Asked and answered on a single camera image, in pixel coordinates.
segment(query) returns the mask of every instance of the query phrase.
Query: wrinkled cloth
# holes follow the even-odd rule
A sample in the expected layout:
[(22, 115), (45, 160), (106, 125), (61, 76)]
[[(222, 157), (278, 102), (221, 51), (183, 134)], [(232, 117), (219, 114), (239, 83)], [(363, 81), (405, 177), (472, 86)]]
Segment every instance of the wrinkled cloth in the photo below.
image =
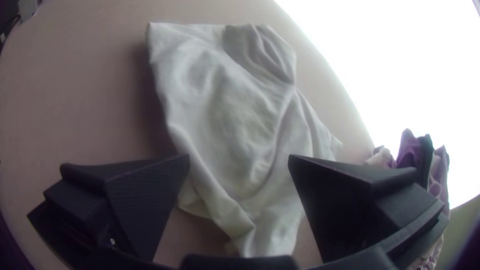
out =
[(420, 174), (419, 184), (422, 188), (429, 187), (430, 165), (434, 146), (430, 135), (416, 138), (410, 129), (401, 134), (400, 148), (396, 158), (397, 168), (415, 167)]
[[(447, 176), (450, 165), (450, 156), (445, 146), (433, 150), (430, 135), (415, 137), (411, 130), (406, 129), (401, 136), (400, 148), (396, 161), (390, 151), (379, 146), (373, 151), (372, 157), (365, 161), (365, 165), (384, 169), (416, 167), (421, 174), (426, 190), (440, 199), (445, 205), (442, 213), (450, 217), (449, 192)], [(444, 242), (442, 236), (435, 244), (409, 267), (409, 270), (433, 270), (437, 264)]]
[(305, 212), (288, 157), (333, 161), (342, 146), (297, 91), (294, 50), (256, 25), (150, 23), (147, 43), (169, 134), (190, 155), (179, 207), (243, 257), (291, 254)]

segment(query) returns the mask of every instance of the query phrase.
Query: beige table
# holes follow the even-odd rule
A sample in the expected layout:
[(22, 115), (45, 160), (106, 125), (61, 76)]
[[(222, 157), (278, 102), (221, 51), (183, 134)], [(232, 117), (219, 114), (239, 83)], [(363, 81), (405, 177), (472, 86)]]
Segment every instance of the beige table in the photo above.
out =
[[(0, 56), (0, 210), (39, 270), (66, 269), (27, 213), (60, 179), (63, 162), (101, 164), (174, 152), (147, 60), (150, 21), (269, 24), (297, 51), (298, 87), (339, 138), (340, 160), (373, 149), (353, 103), (321, 54), (272, 0), (53, 0), (17, 25)], [(188, 253), (224, 254), (211, 221), (171, 214), (155, 261), (177, 266)], [(293, 256), (321, 262), (308, 222)]]

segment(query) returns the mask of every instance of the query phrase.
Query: bright window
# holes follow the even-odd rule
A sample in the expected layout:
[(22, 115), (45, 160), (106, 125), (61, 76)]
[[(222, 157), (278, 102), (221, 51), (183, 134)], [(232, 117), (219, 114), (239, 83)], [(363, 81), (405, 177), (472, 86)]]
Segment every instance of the bright window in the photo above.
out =
[(327, 59), (376, 146), (431, 135), (454, 208), (480, 194), (480, 16), (472, 0), (276, 0)]

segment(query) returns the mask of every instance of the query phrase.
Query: white cloth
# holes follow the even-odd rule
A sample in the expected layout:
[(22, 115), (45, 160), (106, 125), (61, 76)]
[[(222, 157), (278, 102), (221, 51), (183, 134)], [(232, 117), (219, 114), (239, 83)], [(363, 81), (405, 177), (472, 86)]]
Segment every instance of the white cloth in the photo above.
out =
[(179, 207), (211, 218), (244, 257), (291, 254), (305, 213), (290, 154), (342, 144), (295, 88), (294, 50), (267, 26), (150, 23), (167, 128), (191, 169)]

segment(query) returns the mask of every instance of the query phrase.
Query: purple fabric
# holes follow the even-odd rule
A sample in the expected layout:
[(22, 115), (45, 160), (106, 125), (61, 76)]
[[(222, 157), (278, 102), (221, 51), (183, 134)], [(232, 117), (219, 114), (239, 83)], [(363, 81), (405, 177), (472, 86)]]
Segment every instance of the purple fabric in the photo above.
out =
[(445, 206), (443, 207), (443, 213), (450, 217), (450, 203), (449, 203), (449, 191), (447, 186), (447, 176), (450, 166), (450, 156), (445, 149), (445, 146), (436, 149), (433, 154), (439, 157), (438, 163), (435, 160), (432, 161), (432, 167), (430, 168), (430, 193), (439, 198)]
[(420, 175), (417, 184), (428, 189), (433, 153), (434, 146), (429, 134), (416, 138), (410, 129), (405, 129), (401, 134), (397, 168), (417, 168)]

